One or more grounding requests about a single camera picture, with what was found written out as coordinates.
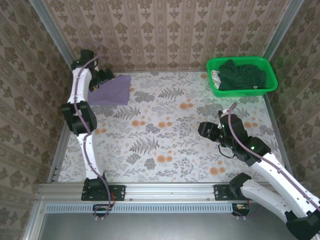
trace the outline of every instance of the white cloth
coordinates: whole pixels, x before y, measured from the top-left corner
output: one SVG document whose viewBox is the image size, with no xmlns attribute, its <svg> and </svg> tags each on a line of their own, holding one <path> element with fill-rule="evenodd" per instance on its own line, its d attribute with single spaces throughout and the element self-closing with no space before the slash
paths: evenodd
<svg viewBox="0 0 320 240">
<path fill-rule="evenodd" d="M 218 73 L 220 73 L 220 72 L 216 71 L 216 70 L 211 70 L 212 81 L 213 81 L 214 87 L 216 89 L 219 89 L 219 86 L 220 86 L 220 83 L 221 83 L 220 77 L 218 77 Z"/>
</svg>

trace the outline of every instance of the aluminum frame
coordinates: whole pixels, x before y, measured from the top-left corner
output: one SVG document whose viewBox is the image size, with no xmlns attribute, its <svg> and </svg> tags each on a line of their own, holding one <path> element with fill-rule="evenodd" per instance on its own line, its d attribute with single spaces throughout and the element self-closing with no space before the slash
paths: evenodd
<svg viewBox="0 0 320 240">
<path fill-rule="evenodd" d="M 113 185 L 126 185 L 124 201 L 116 204 L 223 204 L 223 203 L 246 203 L 242 201 L 216 201 L 214 185 L 226 184 L 225 182 L 208 183 L 112 183 Z M 273 190 L 268 183 L 262 185 Z M 35 204 L 31 211 L 28 225 L 23 240 L 37 240 L 43 225 L 48 204 L 54 203 L 96 203 L 107 204 L 108 201 L 81 201 L 83 183 L 60 182 L 44 183 L 39 185 Z"/>
</svg>

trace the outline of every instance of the gray floor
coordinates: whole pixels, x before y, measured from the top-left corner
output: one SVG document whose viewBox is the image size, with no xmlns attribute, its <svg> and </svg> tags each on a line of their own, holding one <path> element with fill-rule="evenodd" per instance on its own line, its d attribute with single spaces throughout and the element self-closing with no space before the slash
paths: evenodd
<svg viewBox="0 0 320 240">
<path fill-rule="evenodd" d="M 295 240 L 268 210 L 246 220 L 231 214 L 47 214 L 40 240 Z"/>
</svg>

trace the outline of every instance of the vent slot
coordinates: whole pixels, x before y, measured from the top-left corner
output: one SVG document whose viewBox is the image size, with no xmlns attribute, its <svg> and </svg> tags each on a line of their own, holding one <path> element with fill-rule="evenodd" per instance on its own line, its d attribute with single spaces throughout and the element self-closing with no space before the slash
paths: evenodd
<svg viewBox="0 0 320 240">
<path fill-rule="evenodd" d="M 90 213 L 93 203 L 49 203 L 46 214 L 59 213 Z M 232 213 L 232 203 L 118 203 L 111 213 L 142 213 L 142 214 L 177 214 L 177 213 Z"/>
</svg>

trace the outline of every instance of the metal bar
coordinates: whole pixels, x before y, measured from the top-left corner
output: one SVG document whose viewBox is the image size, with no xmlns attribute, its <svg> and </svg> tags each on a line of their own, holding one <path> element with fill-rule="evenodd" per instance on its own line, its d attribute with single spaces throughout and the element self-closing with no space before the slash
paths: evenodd
<svg viewBox="0 0 320 240">
<path fill-rule="evenodd" d="M 270 117 L 270 120 L 271 120 L 271 123 L 272 123 L 272 126 L 273 126 L 274 135 L 275 135 L 276 141 L 278 143 L 279 150 L 280 150 L 282 159 L 284 161 L 286 170 L 293 176 L 294 173 L 293 173 L 291 165 L 290 165 L 290 161 L 289 161 L 286 149 L 285 149 L 284 142 L 282 141 L 282 137 L 281 137 L 281 134 L 280 134 L 280 131 L 279 131 L 279 128 L 278 128 L 278 124 L 277 124 L 274 112 L 272 111 L 272 107 L 271 107 L 271 103 L 270 103 L 269 97 L 268 97 L 267 94 L 265 94 L 263 96 L 263 98 L 264 98 L 264 101 L 265 101 L 266 109 L 268 110 L 268 114 L 269 114 L 269 117 Z"/>
<path fill-rule="evenodd" d="M 286 8 L 282 18 L 276 27 L 268 45 L 266 46 L 262 56 L 270 61 L 274 55 L 276 49 L 278 48 L 281 40 L 285 36 L 289 26 L 297 15 L 302 3 L 304 0 L 292 0 L 289 2 L 288 7 Z"/>
<path fill-rule="evenodd" d="M 68 124 L 66 121 L 63 123 L 62 131 L 60 134 L 59 142 L 55 150 L 55 154 L 53 157 L 50 173 L 47 179 L 47 183 L 51 183 L 55 179 L 57 179 L 59 176 L 56 176 L 55 172 L 59 168 L 61 169 L 62 163 L 65 158 L 68 142 L 70 137 L 70 130 L 68 127 Z"/>
<path fill-rule="evenodd" d="M 39 15 L 44 27 L 50 34 L 51 38 L 53 39 L 55 45 L 57 46 L 59 52 L 63 56 L 65 62 L 68 64 L 69 68 L 73 62 L 73 56 L 69 51 L 67 44 L 65 43 L 62 34 L 58 30 L 55 21 L 52 19 L 48 9 L 43 0 L 30 0 L 34 10 Z"/>
<path fill-rule="evenodd" d="M 125 202 L 132 203 L 244 203 L 246 201 L 216 201 L 214 185 L 226 184 L 225 182 L 210 183 L 115 183 L 126 185 Z M 271 191 L 274 188 L 263 182 Z M 83 183 L 46 183 L 40 184 L 36 201 L 46 203 L 86 203 L 81 201 Z M 95 203 L 108 203 L 107 201 L 95 201 Z"/>
<path fill-rule="evenodd" d="M 36 202 L 29 218 L 23 240 L 37 240 L 44 221 L 47 204 L 43 201 Z"/>
</svg>

